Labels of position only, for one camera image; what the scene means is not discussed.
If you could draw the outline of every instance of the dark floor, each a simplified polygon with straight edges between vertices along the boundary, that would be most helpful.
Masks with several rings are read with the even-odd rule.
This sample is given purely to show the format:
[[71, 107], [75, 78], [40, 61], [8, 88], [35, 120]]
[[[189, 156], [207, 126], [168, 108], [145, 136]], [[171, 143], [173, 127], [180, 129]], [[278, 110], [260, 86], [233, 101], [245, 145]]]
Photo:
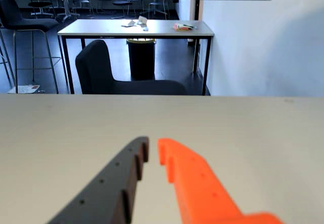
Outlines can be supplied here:
[[[28, 17], [30, 11], [25, 11], [24, 16]], [[82, 13], [82, 19], [109, 19], [119, 16], [121, 12], [110, 11], [109, 14], [94, 14], [89, 15], [88, 11], [78, 11]], [[155, 19], [164, 19], [164, 15], [157, 14]], [[175, 11], [170, 11], [170, 19], [178, 19]], [[58, 30], [67, 26], [74, 21], [75, 18], [68, 19], [61, 23]], [[59, 56], [60, 51], [57, 42], [56, 29], [48, 32], [48, 38], [52, 56]], [[9, 53], [10, 60], [13, 63], [13, 39], [12, 31], [2, 29], [5, 43]], [[35, 33], [35, 55], [47, 56], [44, 38], [41, 34]], [[111, 59], [112, 74], [116, 80], [129, 81], [131, 80], [129, 52], [125, 39], [105, 39]], [[80, 83], [78, 80], [77, 71], [75, 68], [75, 58], [81, 51], [81, 42], [78, 39], [68, 39], [67, 46], [71, 63], [71, 72], [76, 94], [81, 94]], [[186, 39], [158, 39], [155, 47], [155, 79], [175, 80], [182, 83], [190, 95], [201, 95], [203, 77], [201, 72], [192, 74], [194, 47], [187, 45]], [[18, 67], [31, 67], [31, 32], [19, 32], [17, 35], [17, 58]], [[36, 67], [49, 67], [48, 59], [37, 59]], [[58, 83], [59, 93], [68, 93], [68, 87], [65, 83], [62, 62], [60, 61], [55, 66], [55, 73]], [[39, 84], [40, 92], [47, 94], [55, 93], [55, 87], [51, 70], [36, 70], [35, 83], [32, 82], [32, 72], [29, 70], [18, 71], [19, 85]], [[6, 93], [13, 86], [9, 83], [3, 65], [0, 65], [0, 93]]]

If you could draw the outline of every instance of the metal chair leg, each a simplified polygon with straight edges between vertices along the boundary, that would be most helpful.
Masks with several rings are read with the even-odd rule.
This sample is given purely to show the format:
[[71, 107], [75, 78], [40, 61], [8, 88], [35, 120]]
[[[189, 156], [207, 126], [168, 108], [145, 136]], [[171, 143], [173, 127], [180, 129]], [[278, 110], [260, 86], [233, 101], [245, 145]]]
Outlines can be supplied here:
[[4, 58], [4, 55], [2, 53], [1, 47], [0, 47], [0, 57], [2, 58], [2, 62], [3, 62], [3, 65], [5, 67], [5, 71], [6, 71], [6, 74], [7, 74], [7, 78], [10, 81], [10, 77], [9, 77], [9, 73], [8, 73], [8, 69], [7, 69], [7, 65], [6, 65], [7, 62], [5, 61], [5, 58]]
[[10, 62], [10, 59], [9, 59], [9, 55], [8, 55], [8, 51], [7, 51], [7, 48], [6, 48], [5, 40], [4, 40], [4, 37], [2, 35], [1, 30], [0, 30], [0, 39], [1, 39], [1, 43], [2, 43], [2, 45], [4, 47], [4, 51], [5, 51], [5, 55], [6, 55], [6, 58], [7, 58], [7, 63], [8, 63], [9, 69], [10, 69], [10, 73], [11, 73], [11, 76], [12, 76], [12, 80], [13, 80], [13, 82], [15, 84], [16, 81], [15, 81], [14, 72], [13, 72], [12, 67], [11, 67], [11, 62]]
[[18, 93], [18, 69], [17, 69], [17, 43], [16, 43], [16, 30], [14, 30], [14, 61], [15, 61], [15, 87], [16, 87], [16, 93]]
[[44, 37], [45, 37], [45, 42], [46, 42], [46, 45], [47, 45], [47, 51], [48, 51], [49, 58], [50, 58], [50, 63], [51, 63], [51, 68], [52, 68], [52, 74], [53, 74], [53, 79], [54, 79], [54, 84], [55, 84], [56, 94], [58, 94], [58, 93], [59, 93], [59, 90], [58, 90], [58, 88], [57, 88], [57, 82], [56, 82], [56, 77], [55, 77], [55, 71], [54, 71], [54, 66], [53, 66], [53, 60], [52, 60], [52, 56], [51, 56], [50, 45], [49, 45], [49, 41], [48, 41], [48, 39], [47, 39], [46, 33], [43, 32], [43, 34], [44, 34]]
[[68, 85], [66, 69], [65, 69], [65, 63], [64, 63], [64, 57], [63, 57], [62, 46], [61, 46], [61, 40], [60, 40], [59, 36], [57, 36], [57, 40], [59, 42], [59, 47], [60, 47], [60, 52], [61, 52], [61, 58], [62, 58], [62, 65], [63, 65], [63, 70], [64, 70], [65, 82], [66, 82], [66, 85]]
[[34, 31], [31, 32], [32, 82], [35, 82]]
[[163, 9], [164, 9], [164, 16], [167, 19], [166, 6], [164, 4], [164, 0], [163, 0]]

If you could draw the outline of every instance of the white table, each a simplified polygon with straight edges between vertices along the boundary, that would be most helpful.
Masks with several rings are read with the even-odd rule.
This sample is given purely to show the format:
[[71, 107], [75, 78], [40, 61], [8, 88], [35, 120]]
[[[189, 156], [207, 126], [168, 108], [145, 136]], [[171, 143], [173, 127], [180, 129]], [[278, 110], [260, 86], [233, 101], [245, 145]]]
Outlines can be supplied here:
[[[143, 31], [140, 26], [125, 28], [130, 20], [106, 20], [106, 19], [79, 19], [58, 32], [62, 37], [67, 75], [69, 79], [70, 92], [74, 93], [73, 81], [70, 69], [70, 60], [66, 40], [68, 38], [81, 39], [82, 48], [86, 46], [86, 38], [193, 38], [195, 39], [195, 53], [193, 63], [193, 73], [197, 71], [198, 46], [200, 39], [207, 39], [207, 54], [205, 60], [204, 81], [202, 85], [202, 95], [206, 93], [206, 82], [208, 72], [208, 62], [213, 31], [203, 21], [178, 21], [178, 20], [148, 20], [148, 31]], [[183, 23], [196, 26], [192, 31], [175, 31], [175, 23]]]
[[324, 99], [0, 95], [0, 223], [46, 223], [131, 139], [150, 137], [132, 224], [180, 224], [156, 142], [201, 154], [243, 213], [324, 220]]

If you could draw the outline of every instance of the black trash bin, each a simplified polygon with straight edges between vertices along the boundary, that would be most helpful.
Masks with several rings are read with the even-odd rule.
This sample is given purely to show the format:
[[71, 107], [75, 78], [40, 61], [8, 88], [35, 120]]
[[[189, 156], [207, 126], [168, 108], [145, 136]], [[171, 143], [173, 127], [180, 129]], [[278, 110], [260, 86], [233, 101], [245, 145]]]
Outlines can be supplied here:
[[132, 78], [154, 79], [155, 39], [127, 39], [127, 44]]

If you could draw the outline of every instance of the paper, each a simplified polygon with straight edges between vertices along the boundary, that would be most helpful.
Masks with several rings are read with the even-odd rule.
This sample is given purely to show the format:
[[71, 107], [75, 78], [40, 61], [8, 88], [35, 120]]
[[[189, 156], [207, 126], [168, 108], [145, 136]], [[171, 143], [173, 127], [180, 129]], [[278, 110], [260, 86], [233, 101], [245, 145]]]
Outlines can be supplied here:
[[138, 23], [139, 24], [146, 24], [147, 23], [147, 18], [145, 18], [145, 17], [142, 17], [142, 16], [139, 16], [139, 18], [138, 18]]
[[[33, 94], [34, 92], [39, 89], [39, 85], [24, 85], [24, 86], [18, 86], [18, 93], [19, 94]], [[16, 87], [13, 87], [8, 91], [9, 94], [15, 94], [16, 93]]]

